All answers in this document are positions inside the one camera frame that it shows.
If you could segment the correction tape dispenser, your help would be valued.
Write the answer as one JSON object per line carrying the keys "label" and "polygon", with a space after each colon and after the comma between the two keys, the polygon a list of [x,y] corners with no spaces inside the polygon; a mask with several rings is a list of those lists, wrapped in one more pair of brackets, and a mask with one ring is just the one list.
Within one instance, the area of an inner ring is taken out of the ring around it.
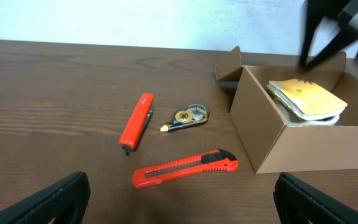
{"label": "correction tape dispenser", "polygon": [[161,128],[161,132],[173,132],[186,128],[193,128],[204,125],[208,122],[210,110],[207,106],[193,103],[183,110],[173,113],[171,120],[165,123]]}

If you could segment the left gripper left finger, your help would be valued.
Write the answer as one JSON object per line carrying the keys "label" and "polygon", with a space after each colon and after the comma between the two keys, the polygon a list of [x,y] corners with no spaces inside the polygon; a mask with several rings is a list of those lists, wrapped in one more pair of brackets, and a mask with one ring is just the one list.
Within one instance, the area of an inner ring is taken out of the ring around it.
{"label": "left gripper left finger", "polygon": [[0,223],[81,223],[91,190],[85,172],[74,172],[0,211]]}

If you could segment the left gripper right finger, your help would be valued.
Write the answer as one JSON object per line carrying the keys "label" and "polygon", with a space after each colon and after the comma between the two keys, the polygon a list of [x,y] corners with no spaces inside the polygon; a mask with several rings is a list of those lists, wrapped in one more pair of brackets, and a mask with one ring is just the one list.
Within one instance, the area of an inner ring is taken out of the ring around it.
{"label": "left gripper right finger", "polygon": [[281,223],[358,224],[358,211],[287,172],[279,175],[273,199]]}

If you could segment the red stapler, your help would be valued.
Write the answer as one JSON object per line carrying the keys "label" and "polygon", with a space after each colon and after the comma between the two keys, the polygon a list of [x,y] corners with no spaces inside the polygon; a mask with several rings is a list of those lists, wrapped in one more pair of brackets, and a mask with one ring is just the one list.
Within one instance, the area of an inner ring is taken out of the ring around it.
{"label": "red stapler", "polygon": [[136,151],[139,141],[154,114],[151,110],[153,101],[154,96],[152,94],[144,93],[136,104],[119,139],[119,145],[125,151],[125,156]]}

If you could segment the red utility knife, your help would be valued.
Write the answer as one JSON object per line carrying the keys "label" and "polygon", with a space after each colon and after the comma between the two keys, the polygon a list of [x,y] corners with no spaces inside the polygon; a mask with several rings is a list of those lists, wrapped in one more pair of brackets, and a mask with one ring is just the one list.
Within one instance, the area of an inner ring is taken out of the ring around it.
{"label": "red utility knife", "polygon": [[216,149],[182,159],[137,169],[132,176],[136,189],[162,184],[200,172],[234,172],[239,167],[237,158],[224,149]]}

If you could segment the yellow sticky note pad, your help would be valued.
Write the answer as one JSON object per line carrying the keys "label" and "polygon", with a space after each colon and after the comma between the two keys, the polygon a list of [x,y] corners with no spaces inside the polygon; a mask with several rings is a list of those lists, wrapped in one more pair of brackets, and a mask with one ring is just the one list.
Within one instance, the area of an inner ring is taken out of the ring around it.
{"label": "yellow sticky note pad", "polygon": [[347,107],[330,91],[306,80],[269,81],[267,88],[288,111],[305,121],[334,117]]}

